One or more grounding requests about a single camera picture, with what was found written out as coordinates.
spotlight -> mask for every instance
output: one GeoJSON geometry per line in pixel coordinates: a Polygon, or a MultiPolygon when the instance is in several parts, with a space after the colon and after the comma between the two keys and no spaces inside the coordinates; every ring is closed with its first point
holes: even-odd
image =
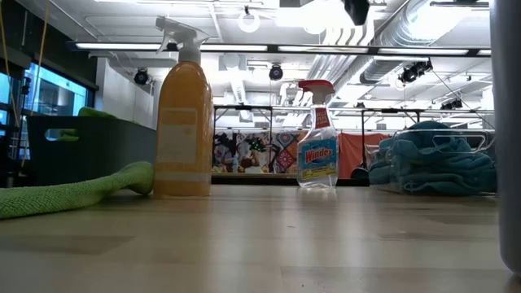
{"type": "Polygon", "coordinates": [[[284,72],[282,71],[280,64],[273,64],[271,66],[271,70],[269,70],[269,79],[270,80],[280,81],[282,79],[283,75],[284,75],[284,72]]]}
{"type": "Polygon", "coordinates": [[[463,108],[463,102],[460,98],[456,98],[452,101],[442,104],[440,110],[453,110],[461,108],[463,108]]]}
{"type": "Polygon", "coordinates": [[[342,0],[344,9],[351,17],[355,25],[363,25],[369,14],[369,3],[367,0],[342,0]]]}
{"type": "Polygon", "coordinates": [[[148,75],[148,69],[138,68],[138,73],[134,76],[134,81],[137,85],[146,85],[151,80],[148,75]]]}
{"type": "Polygon", "coordinates": [[[398,76],[398,80],[404,84],[412,83],[419,77],[423,76],[425,72],[433,69],[432,62],[429,59],[427,62],[415,62],[410,67],[405,67],[403,73],[398,76]]]}

rope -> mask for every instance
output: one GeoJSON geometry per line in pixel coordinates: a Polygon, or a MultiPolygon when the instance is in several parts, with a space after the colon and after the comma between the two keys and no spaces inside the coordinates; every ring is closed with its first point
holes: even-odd
{"type": "MultiPolygon", "coordinates": [[[[40,56],[38,58],[38,68],[37,68],[37,71],[36,71],[36,82],[35,82],[35,86],[34,86],[34,89],[33,89],[33,100],[31,101],[31,116],[34,113],[34,98],[36,97],[36,91],[38,89],[37,86],[39,84],[38,77],[40,77],[40,68],[42,68],[43,48],[44,48],[44,46],[46,44],[47,20],[49,19],[49,6],[50,6],[50,0],[47,0],[46,17],[43,20],[43,34],[42,34],[42,43],[40,45],[40,56]]],[[[25,145],[24,145],[24,158],[22,159],[22,168],[24,167],[25,160],[27,159],[27,147],[28,147],[28,143],[25,143],[25,145]]]]}

ceiling light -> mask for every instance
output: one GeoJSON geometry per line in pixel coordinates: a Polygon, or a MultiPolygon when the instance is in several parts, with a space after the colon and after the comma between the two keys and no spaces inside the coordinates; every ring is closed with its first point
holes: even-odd
{"type": "Polygon", "coordinates": [[[161,44],[132,44],[132,43],[77,43],[76,47],[82,50],[158,50],[161,44]]]}
{"type": "Polygon", "coordinates": [[[250,7],[262,7],[263,2],[256,1],[213,1],[213,0],[95,0],[96,2],[112,2],[112,3],[133,3],[133,4],[150,4],[150,5],[208,5],[212,4],[217,7],[243,7],[249,5],[250,7]]]}
{"type": "Polygon", "coordinates": [[[427,62],[428,57],[407,57],[407,56],[375,56],[377,61],[410,61],[410,62],[427,62]]]}
{"type": "Polygon", "coordinates": [[[491,56],[492,50],[479,50],[478,56],[491,56]]]}
{"type": "Polygon", "coordinates": [[[412,66],[404,67],[404,71],[398,76],[398,80],[403,84],[412,83],[416,81],[417,78],[425,75],[425,72],[429,72],[432,69],[433,67],[430,60],[427,62],[415,62],[412,66]]]}
{"type": "Polygon", "coordinates": [[[241,13],[239,18],[237,19],[237,24],[239,25],[239,28],[243,32],[245,32],[245,33],[254,33],[261,26],[261,18],[259,17],[259,14],[257,14],[256,12],[254,12],[254,11],[246,11],[246,9],[247,9],[247,6],[245,8],[245,11],[243,11],[243,13],[241,13]],[[253,17],[253,22],[251,22],[250,24],[244,23],[244,19],[247,16],[252,16],[253,17]]]}
{"type": "Polygon", "coordinates": [[[272,107],[272,109],[279,111],[311,111],[309,107],[272,107]]]}
{"type": "Polygon", "coordinates": [[[365,54],[368,49],[344,46],[279,46],[278,50],[295,53],[365,54]]]}
{"type": "Polygon", "coordinates": [[[248,67],[267,68],[269,65],[271,65],[271,62],[270,61],[262,61],[262,60],[248,60],[248,61],[246,61],[246,65],[248,67]]]}
{"type": "Polygon", "coordinates": [[[381,48],[379,54],[387,55],[466,55],[469,50],[466,49],[429,49],[429,48],[381,48]]]}
{"type": "Polygon", "coordinates": [[[263,45],[226,45],[226,44],[203,44],[202,51],[230,51],[230,52],[266,52],[268,46],[263,45]]]}

wooden floor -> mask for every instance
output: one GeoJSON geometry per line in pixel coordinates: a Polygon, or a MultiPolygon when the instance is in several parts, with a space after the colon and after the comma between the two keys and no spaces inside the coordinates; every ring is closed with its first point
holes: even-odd
{"type": "Polygon", "coordinates": [[[214,186],[0,221],[0,292],[520,292],[494,199],[214,186]]]}

white spray nozzle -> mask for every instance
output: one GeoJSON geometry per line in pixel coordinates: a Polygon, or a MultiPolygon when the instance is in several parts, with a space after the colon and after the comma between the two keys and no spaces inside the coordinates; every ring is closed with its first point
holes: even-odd
{"type": "Polygon", "coordinates": [[[328,97],[331,97],[335,93],[335,88],[329,81],[316,80],[316,81],[299,81],[299,87],[304,92],[313,93],[313,104],[327,103],[328,97]]]}
{"type": "Polygon", "coordinates": [[[171,41],[174,41],[179,49],[179,61],[199,62],[197,59],[200,59],[201,44],[210,38],[207,33],[164,16],[157,17],[155,27],[164,32],[163,42],[157,50],[157,54],[166,49],[171,41]]]}

